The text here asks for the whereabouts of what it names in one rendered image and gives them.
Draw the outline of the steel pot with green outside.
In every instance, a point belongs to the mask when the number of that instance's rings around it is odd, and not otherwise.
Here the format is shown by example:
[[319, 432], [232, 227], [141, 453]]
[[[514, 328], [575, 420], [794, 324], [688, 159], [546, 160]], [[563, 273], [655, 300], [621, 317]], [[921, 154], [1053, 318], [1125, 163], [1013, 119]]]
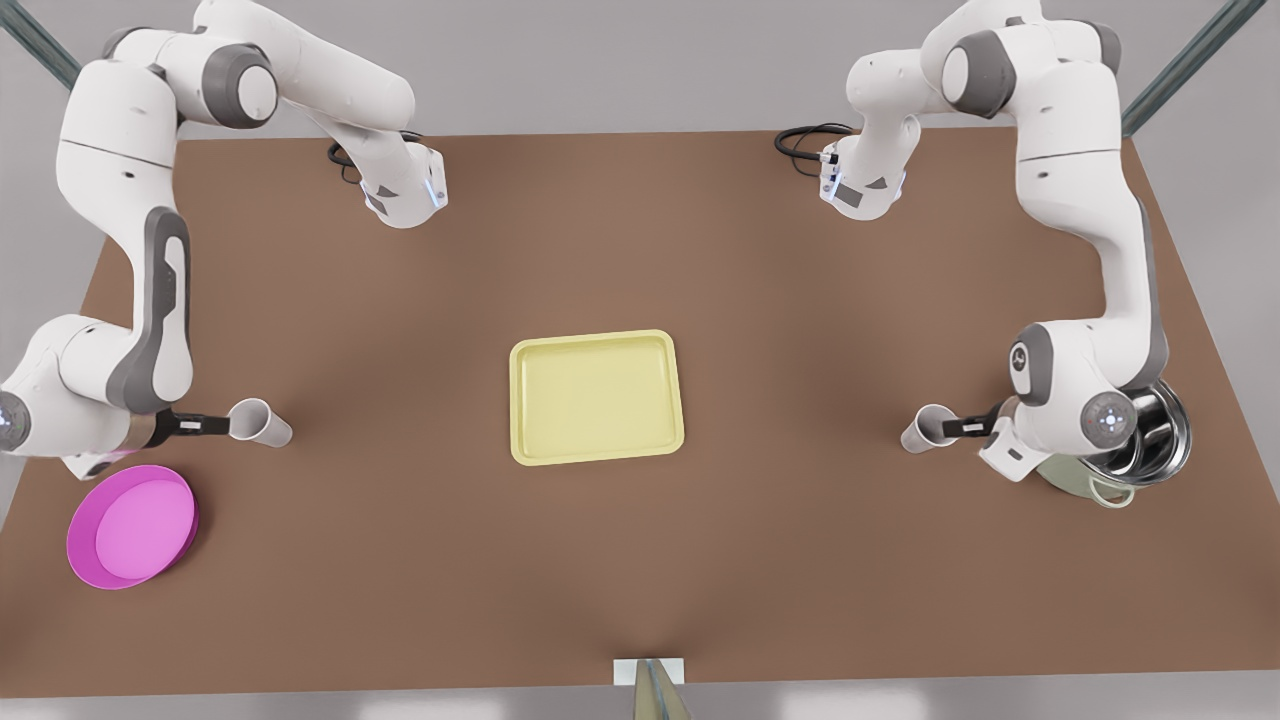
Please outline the steel pot with green outside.
[[1192, 447], [1181, 400], [1164, 379], [1126, 395], [1135, 406], [1137, 425], [1124, 446], [1089, 457], [1053, 455], [1036, 473], [1052, 487], [1105, 509], [1124, 509], [1138, 489], [1176, 475]]

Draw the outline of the pale yellow rectangular tray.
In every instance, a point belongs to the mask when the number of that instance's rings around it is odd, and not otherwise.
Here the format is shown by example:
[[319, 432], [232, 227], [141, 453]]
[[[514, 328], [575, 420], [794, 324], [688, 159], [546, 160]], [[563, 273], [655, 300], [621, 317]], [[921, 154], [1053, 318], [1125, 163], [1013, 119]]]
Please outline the pale yellow rectangular tray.
[[659, 329], [524, 340], [509, 352], [509, 451], [524, 466], [673, 454], [673, 338]]

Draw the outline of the white IKEA cup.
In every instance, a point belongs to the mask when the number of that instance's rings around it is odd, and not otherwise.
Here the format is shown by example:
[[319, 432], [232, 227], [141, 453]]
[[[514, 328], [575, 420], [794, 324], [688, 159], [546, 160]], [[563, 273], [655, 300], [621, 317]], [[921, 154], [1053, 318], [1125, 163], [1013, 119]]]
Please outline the white IKEA cup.
[[227, 416], [229, 421], [228, 434], [238, 441], [282, 448], [293, 438], [292, 427], [261, 398], [241, 400]]
[[947, 424], [960, 421], [948, 407], [927, 404], [920, 407], [900, 436], [900, 445], [910, 454], [924, 454], [954, 445], [957, 437], [947, 434]]

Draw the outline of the silver frame post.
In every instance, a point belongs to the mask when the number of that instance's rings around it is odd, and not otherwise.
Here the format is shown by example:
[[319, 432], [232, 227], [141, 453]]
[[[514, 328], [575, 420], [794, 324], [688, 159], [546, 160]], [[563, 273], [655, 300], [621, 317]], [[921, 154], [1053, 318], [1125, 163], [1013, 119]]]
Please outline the silver frame post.
[[1228, 0], [1123, 111], [1121, 136], [1133, 137], [1238, 33], [1268, 0]]
[[74, 88], [81, 64], [18, 0], [0, 0], [0, 28], [14, 38], [68, 91]]
[[637, 661], [634, 687], [634, 720], [692, 720], [659, 659]]

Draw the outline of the pink round plate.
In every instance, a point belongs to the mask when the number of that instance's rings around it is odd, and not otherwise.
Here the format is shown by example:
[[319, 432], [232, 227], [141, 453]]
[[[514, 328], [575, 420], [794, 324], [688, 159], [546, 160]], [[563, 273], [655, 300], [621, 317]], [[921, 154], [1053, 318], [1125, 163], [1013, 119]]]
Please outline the pink round plate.
[[198, 503], [184, 477], [159, 465], [127, 468], [79, 503], [67, 530], [67, 560], [87, 585], [131, 588], [179, 561], [198, 521]]

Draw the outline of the white post foot plate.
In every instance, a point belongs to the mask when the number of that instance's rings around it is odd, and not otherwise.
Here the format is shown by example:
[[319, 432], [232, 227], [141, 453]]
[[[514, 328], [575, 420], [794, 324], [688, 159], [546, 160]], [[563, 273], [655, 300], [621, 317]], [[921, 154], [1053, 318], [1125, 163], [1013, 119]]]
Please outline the white post foot plate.
[[616, 659], [613, 661], [613, 684], [635, 685], [641, 676], [654, 684], [663, 676], [675, 685], [686, 683], [685, 659]]

